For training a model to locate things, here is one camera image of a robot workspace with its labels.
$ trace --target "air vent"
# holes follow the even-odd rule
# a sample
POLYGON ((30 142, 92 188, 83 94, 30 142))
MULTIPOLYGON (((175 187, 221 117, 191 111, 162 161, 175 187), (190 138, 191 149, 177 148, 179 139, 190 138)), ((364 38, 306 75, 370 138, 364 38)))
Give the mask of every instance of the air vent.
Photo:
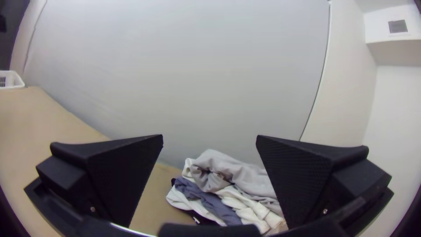
POLYGON ((405 20, 389 22, 389 31, 391 34, 408 32, 407 23, 405 20))
POLYGON ((6 87, 6 77, 0 77, 0 87, 6 87))

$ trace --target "black textured surface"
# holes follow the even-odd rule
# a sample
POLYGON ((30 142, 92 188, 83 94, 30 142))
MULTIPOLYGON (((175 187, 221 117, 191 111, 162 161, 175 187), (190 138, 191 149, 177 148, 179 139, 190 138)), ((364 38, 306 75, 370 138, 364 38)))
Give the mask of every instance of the black textured surface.
POLYGON ((50 148, 55 157, 87 170, 112 221, 128 227, 162 146, 162 135, 152 135, 50 148))
POLYGON ((260 135, 256 147, 289 228, 306 222, 334 169, 368 154, 364 146, 330 147, 260 135))
POLYGON ((368 190, 385 189, 390 182, 391 176, 369 160, 360 161, 346 169, 339 170, 332 174, 332 177, 344 186, 351 199, 363 196, 368 190), (383 177, 385 181, 378 184, 383 177))
POLYGON ((242 226, 187 226, 164 224, 158 237, 260 237, 255 225, 242 226))

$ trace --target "white wall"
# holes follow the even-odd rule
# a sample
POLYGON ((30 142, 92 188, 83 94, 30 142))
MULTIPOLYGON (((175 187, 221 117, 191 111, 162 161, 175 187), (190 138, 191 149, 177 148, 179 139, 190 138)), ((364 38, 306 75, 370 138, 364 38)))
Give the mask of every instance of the white wall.
POLYGON ((301 141, 345 147, 361 145, 376 70, 365 44, 362 11, 354 0, 333 0, 325 69, 301 141))
POLYGON ((112 139, 163 134, 166 163, 214 148, 260 164, 256 135, 303 132, 328 13, 326 0, 48 1, 24 78, 112 139))
POLYGON ((355 0, 363 12, 375 11, 382 8, 412 4, 414 0, 355 0))
POLYGON ((10 62, 10 70, 15 70, 22 78, 23 69, 26 62, 26 56, 32 35, 35 31, 35 25, 40 16, 46 0, 31 0, 26 8, 25 15, 19 26, 18 34, 14 42, 12 59, 10 62))
POLYGON ((395 195, 362 236, 389 236, 421 184, 421 68, 379 67, 364 144, 395 195))

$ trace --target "laundry basket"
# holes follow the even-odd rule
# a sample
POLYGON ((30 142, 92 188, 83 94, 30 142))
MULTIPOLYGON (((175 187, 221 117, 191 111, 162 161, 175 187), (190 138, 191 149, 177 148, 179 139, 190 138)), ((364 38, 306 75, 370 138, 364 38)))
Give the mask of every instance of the laundry basket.
POLYGON ((15 71, 0 71, 0 90, 22 88, 25 83, 15 71))

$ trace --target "white cloth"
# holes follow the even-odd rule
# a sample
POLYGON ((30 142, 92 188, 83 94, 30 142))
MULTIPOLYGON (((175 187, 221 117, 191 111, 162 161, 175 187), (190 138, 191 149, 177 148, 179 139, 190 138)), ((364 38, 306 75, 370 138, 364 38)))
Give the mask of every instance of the white cloth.
MULTIPOLYGON (((200 157, 202 157, 202 159, 205 159, 207 156, 212 156, 212 155, 219 156, 219 160, 220 159, 224 159, 226 157, 228 157, 227 159, 229 159, 229 160, 235 160, 234 158, 231 158, 231 157, 229 157, 229 156, 227 156, 227 155, 225 155, 225 154, 223 154, 223 153, 221 153, 219 151, 215 151, 215 150, 207 150, 200 157)), ((195 179, 194 179, 194 177, 192 175, 192 168, 191 168, 193 166, 193 163, 194 162, 195 162, 195 159, 191 159, 191 158, 187 158, 185 160, 185 162, 184 162, 184 169, 183 169, 183 172, 182 172, 182 176, 185 179, 187 179, 187 180, 189 180, 189 181, 191 181, 193 183, 196 183, 196 181, 195 181, 195 179)), ((272 187, 272 184, 270 183, 270 180, 269 180, 269 184, 270 184, 270 189, 273 191, 273 187, 272 187)), ((269 208, 271 211, 273 211, 278 216, 283 216, 283 213, 282 213, 282 210, 281 210, 281 206, 279 205, 279 202, 276 199, 276 195, 274 194, 275 191, 273 191, 273 194, 271 194, 271 196, 275 196, 275 197, 268 197, 268 196, 263 196, 263 194, 262 195, 248 194, 247 192, 245 192, 244 190, 242 190, 238 185, 236 185, 235 187, 236 187, 236 189, 238 189, 239 193, 242 194, 243 196, 245 196, 246 198, 251 199, 251 200, 255 200, 257 202, 260 202, 261 204, 263 204, 264 206, 266 206, 267 208, 269 208)))
MULTIPOLYGON (((182 176, 195 183, 191 174, 191 165, 195 160, 187 158, 184 163, 182 176)), ((233 185, 226 186, 222 189, 214 191, 218 195, 222 203, 233 208, 236 214, 241 218, 243 224, 254 224, 257 226, 261 234, 270 232, 277 233, 279 226, 285 225, 285 220, 272 212, 261 203, 254 201, 244 195, 233 185)))
POLYGON ((209 220, 213 220, 216 223, 218 223, 220 226, 226 226, 223 220, 216 217, 214 214, 210 213, 208 210, 206 210, 200 200, 188 200, 184 194, 175 187, 172 187, 169 193, 166 196, 167 202, 178 209, 181 210, 193 210, 197 212, 199 215, 203 216, 204 218, 207 218, 209 220))
POLYGON ((193 160, 190 173, 203 192, 214 192, 234 183, 250 195, 276 198, 265 169, 238 161, 219 151, 204 151, 193 160))

